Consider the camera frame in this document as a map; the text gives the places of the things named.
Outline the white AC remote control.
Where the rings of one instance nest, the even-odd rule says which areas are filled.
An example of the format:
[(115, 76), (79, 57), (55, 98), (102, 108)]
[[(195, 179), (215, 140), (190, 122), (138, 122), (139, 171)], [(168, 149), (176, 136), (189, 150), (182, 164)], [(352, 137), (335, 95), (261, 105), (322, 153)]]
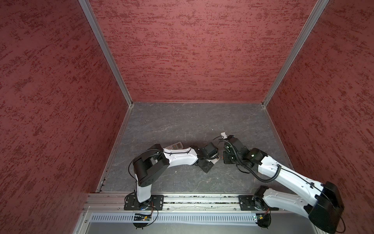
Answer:
[(215, 159), (211, 160), (213, 164), (216, 164), (220, 160), (220, 157), (216, 157)]

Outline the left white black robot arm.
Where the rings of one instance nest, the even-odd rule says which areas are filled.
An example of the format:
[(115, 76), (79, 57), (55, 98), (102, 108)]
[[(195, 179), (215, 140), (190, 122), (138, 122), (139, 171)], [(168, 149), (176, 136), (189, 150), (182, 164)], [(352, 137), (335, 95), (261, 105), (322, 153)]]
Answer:
[(147, 210), (154, 207), (152, 199), (152, 184), (171, 167), (188, 165), (197, 166), (208, 173), (219, 160), (219, 150), (209, 143), (205, 147), (190, 146), (185, 149), (163, 148), (155, 144), (136, 156), (130, 163), (136, 181), (134, 195), (136, 202), (131, 207), (137, 210)]

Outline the grey remote control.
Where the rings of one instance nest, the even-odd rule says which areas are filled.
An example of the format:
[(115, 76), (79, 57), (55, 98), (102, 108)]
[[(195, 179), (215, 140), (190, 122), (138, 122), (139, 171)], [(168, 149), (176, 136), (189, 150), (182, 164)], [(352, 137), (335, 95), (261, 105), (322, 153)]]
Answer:
[(183, 149), (183, 148), (184, 148), (184, 146), (183, 146), (182, 142), (177, 142), (177, 143), (174, 143), (174, 144), (167, 147), (167, 149), (169, 149), (169, 150), (180, 150), (180, 149)]

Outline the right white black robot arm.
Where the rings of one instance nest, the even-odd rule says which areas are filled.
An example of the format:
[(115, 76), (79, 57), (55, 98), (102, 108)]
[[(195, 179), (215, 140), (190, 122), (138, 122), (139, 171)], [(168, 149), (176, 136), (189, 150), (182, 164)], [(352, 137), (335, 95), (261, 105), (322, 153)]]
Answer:
[(220, 141), (224, 143), (225, 164), (234, 164), (263, 183), (252, 197), (257, 210), (290, 211), (326, 233), (337, 233), (339, 223), (344, 222), (344, 203), (337, 185), (303, 176), (258, 148), (248, 149), (233, 135), (221, 133)]

